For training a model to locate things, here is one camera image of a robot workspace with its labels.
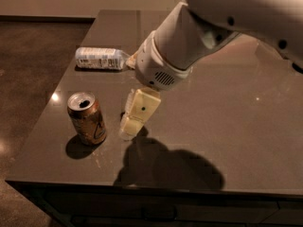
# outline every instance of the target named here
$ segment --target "baseboard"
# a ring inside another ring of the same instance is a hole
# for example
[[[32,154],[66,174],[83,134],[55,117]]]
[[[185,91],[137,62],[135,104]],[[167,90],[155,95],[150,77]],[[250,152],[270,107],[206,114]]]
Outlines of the baseboard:
[[[94,23],[95,18],[0,15],[0,22]]]

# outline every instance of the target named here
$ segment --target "silver can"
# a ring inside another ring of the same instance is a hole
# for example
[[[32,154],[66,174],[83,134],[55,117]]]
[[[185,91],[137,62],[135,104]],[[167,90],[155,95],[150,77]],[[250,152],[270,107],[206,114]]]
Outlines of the silver can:
[[[69,97],[67,111],[84,145],[100,144],[106,129],[98,100],[90,92],[78,92]]]

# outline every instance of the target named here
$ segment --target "black vent grille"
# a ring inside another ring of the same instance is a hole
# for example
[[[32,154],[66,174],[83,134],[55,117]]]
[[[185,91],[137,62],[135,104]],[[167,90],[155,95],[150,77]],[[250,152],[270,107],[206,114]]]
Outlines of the black vent grille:
[[[163,85],[169,86],[174,83],[174,78],[164,72],[157,72],[154,76],[155,79]]]

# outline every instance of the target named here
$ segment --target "floor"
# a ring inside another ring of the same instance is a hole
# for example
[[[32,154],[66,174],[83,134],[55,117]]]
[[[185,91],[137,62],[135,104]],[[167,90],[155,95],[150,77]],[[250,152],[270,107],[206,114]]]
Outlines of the floor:
[[[59,227],[5,183],[91,24],[0,22],[0,226]]]

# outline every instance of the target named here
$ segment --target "soda can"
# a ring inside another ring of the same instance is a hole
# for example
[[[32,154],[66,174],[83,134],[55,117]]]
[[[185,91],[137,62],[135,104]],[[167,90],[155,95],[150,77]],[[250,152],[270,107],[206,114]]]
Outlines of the soda can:
[[[90,92],[78,92],[69,97],[67,111],[84,145],[100,144],[106,129],[98,100]]]

